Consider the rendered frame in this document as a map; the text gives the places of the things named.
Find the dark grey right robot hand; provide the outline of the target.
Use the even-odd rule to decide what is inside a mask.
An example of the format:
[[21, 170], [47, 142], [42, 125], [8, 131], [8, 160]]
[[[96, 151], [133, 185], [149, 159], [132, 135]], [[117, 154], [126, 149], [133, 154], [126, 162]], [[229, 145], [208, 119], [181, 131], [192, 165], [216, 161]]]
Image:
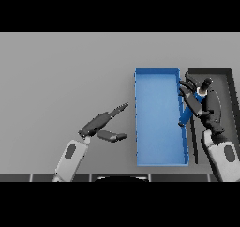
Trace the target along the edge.
[[[186, 72], [185, 78], [193, 78]], [[221, 126], [221, 105], [218, 97], [218, 93], [210, 87], [208, 88], [208, 94], [202, 101], [203, 113], [200, 117], [202, 124], [206, 129], [210, 129], [214, 135], [219, 135], [224, 132], [225, 128]]]

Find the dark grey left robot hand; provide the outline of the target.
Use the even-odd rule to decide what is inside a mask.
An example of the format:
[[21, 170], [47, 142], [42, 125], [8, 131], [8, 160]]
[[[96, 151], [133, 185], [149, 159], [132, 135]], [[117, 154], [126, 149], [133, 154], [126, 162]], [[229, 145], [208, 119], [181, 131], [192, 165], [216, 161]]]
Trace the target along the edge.
[[114, 133], [108, 130], [103, 130], [103, 128], [108, 124], [110, 120], [112, 120], [116, 115], [123, 112], [128, 103], [124, 103], [118, 107], [116, 107], [112, 112], [108, 113], [100, 113], [96, 117], [94, 117], [91, 121], [89, 121], [85, 126], [83, 126], [79, 131], [79, 135], [85, 139], [86, 137], [93, 137], [97, 135], [99, 139], [116, 143], [118, 141], [122, 141], [126, 139], [128, 136], [126, 133]]

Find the blue pipe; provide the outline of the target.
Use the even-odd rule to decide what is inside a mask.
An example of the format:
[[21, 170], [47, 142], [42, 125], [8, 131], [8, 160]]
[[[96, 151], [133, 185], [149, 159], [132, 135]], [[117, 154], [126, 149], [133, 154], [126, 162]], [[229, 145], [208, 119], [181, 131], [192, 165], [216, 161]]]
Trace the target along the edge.
[[178, 125], [183, 127], [192, 115], [200, 117], [203, 114], [202, 101], [208, 94], [208, 88], [212, 84], [211, 78], [206, 78], [202, 83], [197, 82], [194, 78], [187, 77], [181, 84], [179, 95], [184, 98], [186, 108], [179, 118]]

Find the dark grey bin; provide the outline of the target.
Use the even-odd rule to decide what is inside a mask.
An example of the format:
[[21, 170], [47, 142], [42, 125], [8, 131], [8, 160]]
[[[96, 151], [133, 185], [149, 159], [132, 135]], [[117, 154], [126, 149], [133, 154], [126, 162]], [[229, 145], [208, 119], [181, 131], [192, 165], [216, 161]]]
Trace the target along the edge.
[[212, 78], [212, 88], [217, 92], [221, 104], [221, 125], [225, 128], [224, 135], [234, 143], [240, 157], [240, 109], [236, 96], [233, 71], [230, 68], [189, 68], [188, 74], [203, 82]]

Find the blue bin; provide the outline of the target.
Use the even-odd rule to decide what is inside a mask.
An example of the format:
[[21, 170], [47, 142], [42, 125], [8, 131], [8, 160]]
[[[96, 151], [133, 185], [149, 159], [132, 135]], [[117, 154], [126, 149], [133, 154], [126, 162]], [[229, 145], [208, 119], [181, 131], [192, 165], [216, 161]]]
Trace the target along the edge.
[[178, 125], [183, 112], [179, 68], [135, 68], [137, 165], [188, 166], [188, 138]]

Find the dark strip with pale lines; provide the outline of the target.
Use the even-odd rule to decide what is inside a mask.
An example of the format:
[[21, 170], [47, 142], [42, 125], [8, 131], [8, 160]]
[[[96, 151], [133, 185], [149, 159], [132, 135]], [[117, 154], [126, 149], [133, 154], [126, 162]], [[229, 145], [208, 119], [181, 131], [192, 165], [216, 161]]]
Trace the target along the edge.
[[[0, 182], [51, 182], [51, 174], [0, 174]], [[73, 182], [217, 182], [213, 174], [77, 174]]]

